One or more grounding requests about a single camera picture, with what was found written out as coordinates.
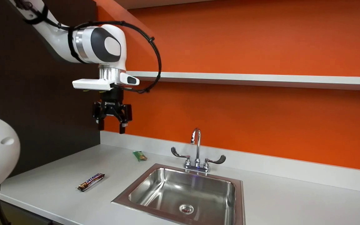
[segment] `white robotic arm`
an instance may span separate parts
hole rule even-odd
[[[87,23],[67,26],[58,23],[45,6],[42,0],[8,0],[50,44],[56,54],[68,63],[98,65],[98,79],[80,79],[72,81],[75,89],[101,91],[101,100],[93,104],[93,118],[98,129],[103,129],[103,119],[115,116],[120,123],[120,134],[125,133],[127,123],[132,120],[131,105],[122,104],[123,90],[138,94],[148,93],[160,79],[161,60],[153,38],[147,36],[141,29],[125,21]],[[122,25],[136,30],[151,45],[157,59],[157,75],[148,86],[133,90],[131,86],[140,80],[126,73],[126,39]]]
[[[10,0],[26,23],[68,63],[97,64],[98,79],[72,81],[75,89],[108,91],[115,85],[138,85],[126,74],[126,39],[121,29],[105,24],[72,29],[58,23],[42,0]]]

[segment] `sink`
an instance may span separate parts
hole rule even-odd
[[[242,225],[240,180],[155,164],[113,203],[181,224]]]

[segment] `countertop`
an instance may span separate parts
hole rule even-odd
[[[141,163],[132,151],[143,149],[101,144],[82,150],[7,179],[1,200],[61,224],[173,224],[111,203],[153,164],[182,166],[182,159],[145,148],[147,160]],[[96,173],[106,174],[106,179],[85,193],[76,189]],[[360,225],[360,191],[235,169],[226,163],[212,166],[211,174],[242,181],[246,225]]]

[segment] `shelf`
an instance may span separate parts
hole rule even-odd
[[[156,76],[155,71],[128,71],[128,74],[141,80],[152,80]],[[360,76],[162,73],[160,81],[360,90]]]

